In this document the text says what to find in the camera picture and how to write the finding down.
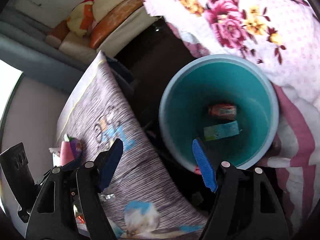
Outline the teal plastic trash bin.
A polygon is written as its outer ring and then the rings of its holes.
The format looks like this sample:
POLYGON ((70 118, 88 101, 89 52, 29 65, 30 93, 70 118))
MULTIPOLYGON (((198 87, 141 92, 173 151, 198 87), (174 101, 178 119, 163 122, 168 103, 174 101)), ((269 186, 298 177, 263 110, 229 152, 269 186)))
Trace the teal plastic trash bin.
POLYGON ((209 55, 179 70, 159 107, 163 140, 187 170, 199 173, 192 143, 200 138, 211 161, 248 169, 268 151, 279 123, 274 88, 255 64, 209 55))

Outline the white sofa with cushions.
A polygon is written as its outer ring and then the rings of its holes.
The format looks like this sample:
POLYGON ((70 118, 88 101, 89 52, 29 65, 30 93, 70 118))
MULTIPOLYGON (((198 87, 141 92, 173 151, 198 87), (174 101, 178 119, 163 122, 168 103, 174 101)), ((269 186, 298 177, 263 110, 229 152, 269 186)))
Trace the white sofa with cushions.
POLYGON ((14 0, 15 9, 50 27, 45 41, 89 64, 99 51, 116 56, 157 21, 141 0, 14 0))

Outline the blue green milk carton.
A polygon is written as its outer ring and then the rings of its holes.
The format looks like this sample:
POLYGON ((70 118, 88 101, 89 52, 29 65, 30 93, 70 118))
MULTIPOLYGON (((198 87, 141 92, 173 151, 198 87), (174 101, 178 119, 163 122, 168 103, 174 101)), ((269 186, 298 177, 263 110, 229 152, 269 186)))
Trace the blue green milk carton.
POLYGON ((203 129, 205 141, 220 140, 239 135, 242 129, 239 128, 237 121, 208 126, 203 129))

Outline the purple wood-print tablecloth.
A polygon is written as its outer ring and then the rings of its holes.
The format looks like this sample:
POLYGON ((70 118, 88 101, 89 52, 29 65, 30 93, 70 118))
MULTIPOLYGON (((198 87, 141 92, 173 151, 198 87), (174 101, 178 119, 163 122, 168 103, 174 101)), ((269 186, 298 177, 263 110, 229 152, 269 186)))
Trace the purple wood-print tablecloth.
POLYGON ((98 53, 70 94, 56 138, 82 143, 82 161, 93 161, 116 139, 123 155, 103 194, 102 207, 118 239, 198 239, 207 222, 178 191, 137 121, 116 72, 98 53))

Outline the orange leather seat cushion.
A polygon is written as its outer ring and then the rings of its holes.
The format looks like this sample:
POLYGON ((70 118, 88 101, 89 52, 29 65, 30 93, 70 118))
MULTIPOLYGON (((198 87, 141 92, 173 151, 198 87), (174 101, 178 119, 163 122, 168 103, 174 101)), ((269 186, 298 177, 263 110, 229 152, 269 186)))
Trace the orange leather seat cushion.
POLYGON ((142 6, 142 0, 125 0, 117 5, 93 28, 89 46, 97 49, 105 38, 142 6))

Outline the red cola can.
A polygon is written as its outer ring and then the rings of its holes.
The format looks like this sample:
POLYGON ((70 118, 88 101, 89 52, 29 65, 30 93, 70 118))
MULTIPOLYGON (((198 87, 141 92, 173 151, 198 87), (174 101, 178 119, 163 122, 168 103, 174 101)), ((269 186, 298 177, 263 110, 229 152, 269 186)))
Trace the red cola can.
POLYGON ((209 107, 208 114, 215 118, 235 120, 237 116, 237 107, 236 105, 229 103, 215 104, 209 107))

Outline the floral pink bed quilt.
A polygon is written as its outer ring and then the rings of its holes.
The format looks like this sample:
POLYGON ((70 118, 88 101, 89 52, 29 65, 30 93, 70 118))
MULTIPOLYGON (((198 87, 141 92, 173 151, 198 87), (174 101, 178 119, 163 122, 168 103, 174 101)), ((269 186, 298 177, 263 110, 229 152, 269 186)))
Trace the floral pink bed quilt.
POLYGON ((194 57, 231 54, 258 65, 280 106, 275 168, 289 227, 319 201, 319 19, 308 0, 142 0, 194 57))

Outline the pink paper cup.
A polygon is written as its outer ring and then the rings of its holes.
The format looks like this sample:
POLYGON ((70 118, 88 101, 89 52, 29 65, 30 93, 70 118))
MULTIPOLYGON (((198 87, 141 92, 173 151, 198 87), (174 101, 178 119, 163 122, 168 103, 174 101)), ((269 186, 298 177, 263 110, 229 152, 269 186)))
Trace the pink paper cup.
POLYGON ((63 141, 61 143, 60 162, 61 166, 64 166, 74 160, 74 155, 69 141, 63 141))

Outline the white orange throw pillow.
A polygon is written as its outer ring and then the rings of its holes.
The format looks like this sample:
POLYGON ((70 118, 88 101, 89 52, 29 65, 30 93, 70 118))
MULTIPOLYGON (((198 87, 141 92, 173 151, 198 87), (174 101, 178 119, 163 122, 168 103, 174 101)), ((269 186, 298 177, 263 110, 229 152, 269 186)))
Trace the white orange throw pillow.
POLYGON ((68 16, 67 27, 78 37, 92 30, 112 9, 125 0, 85 0, 68 16))

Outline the purple candy wrapper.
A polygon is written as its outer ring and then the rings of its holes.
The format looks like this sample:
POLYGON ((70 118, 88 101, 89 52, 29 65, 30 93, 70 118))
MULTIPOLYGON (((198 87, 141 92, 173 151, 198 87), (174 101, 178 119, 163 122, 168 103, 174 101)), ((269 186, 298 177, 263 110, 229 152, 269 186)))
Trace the purple candy wrapper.
POLYGON ((69 137, 69 143, 70 143, 70 147, 71 147, 74 158, 76 159, 80 157, 80 155, 82 154, 81 141, 77 138, 69 137))

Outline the white tissue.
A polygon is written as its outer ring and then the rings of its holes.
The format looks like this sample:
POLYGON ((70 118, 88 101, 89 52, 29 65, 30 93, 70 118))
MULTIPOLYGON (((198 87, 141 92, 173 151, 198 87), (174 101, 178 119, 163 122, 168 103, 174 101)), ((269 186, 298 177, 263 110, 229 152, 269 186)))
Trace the white tissue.
POLYGON ((102 202, 108 202, 109 200, 114 199, 116 196, 114 194, 99 194, 99 198, 102 202))

